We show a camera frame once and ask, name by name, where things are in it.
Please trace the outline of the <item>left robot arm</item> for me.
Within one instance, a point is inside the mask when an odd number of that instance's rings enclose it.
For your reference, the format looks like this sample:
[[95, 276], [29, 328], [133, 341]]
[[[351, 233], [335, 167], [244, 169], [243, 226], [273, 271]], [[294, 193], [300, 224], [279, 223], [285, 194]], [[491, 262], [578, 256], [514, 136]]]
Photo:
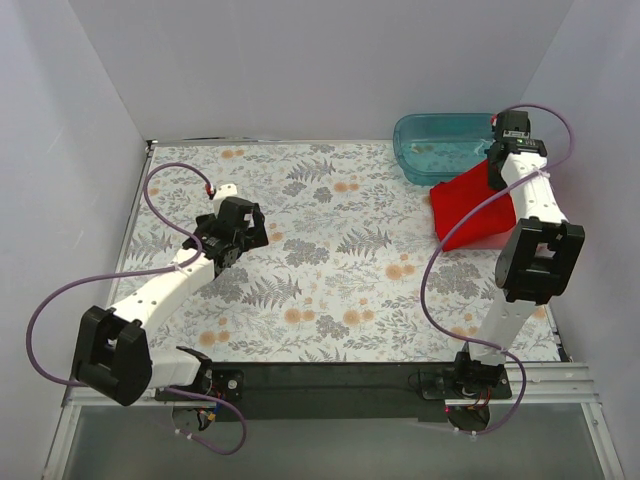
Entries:
[[213, 363], [188, 348], [154, 350], [148, 338], [189, 297], [213, 282], [246, 252], [268, 244], [258, 204], [230, 196], [217, 211], [196, 219], [168, 272], [152, 277], [108, 308], [93, 306], [81, 318], [72, 377], [123, 406], [151, 388], [173, 387], [193, 400], [214, 387]]

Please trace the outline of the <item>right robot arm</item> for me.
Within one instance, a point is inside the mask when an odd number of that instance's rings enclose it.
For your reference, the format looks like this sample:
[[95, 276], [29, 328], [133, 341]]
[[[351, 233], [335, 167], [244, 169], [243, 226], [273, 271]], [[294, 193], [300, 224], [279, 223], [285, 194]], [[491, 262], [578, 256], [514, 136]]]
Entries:
[[506, 352], [538, 307], [561, 295], [585, 241], [561, 211], [547, 176], [547, 150], [522, 110], [498, 113], [487, 152], [488, 185], [510, 198], [516, 223], [495, 266], [498, 288], [473, 341], [456, 355], [452, 383], [464, 397], [506, 384]]

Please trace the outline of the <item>red t shirt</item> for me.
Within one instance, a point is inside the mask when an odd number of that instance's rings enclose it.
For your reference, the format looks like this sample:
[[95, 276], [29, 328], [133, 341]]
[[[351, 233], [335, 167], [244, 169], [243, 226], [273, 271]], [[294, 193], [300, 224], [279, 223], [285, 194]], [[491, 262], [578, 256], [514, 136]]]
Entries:
[[[434, 228], [439, 241], [477, 205], [496, 193], [488, 185], [488, 161], [484, 160], [453, 180], [440, 183], [430, 190]], [[484, 207], [465, 222], [444, 245], [443, 251], [462, 246], [487, 236], [513, 231], [516, 216], [509, 194]]]

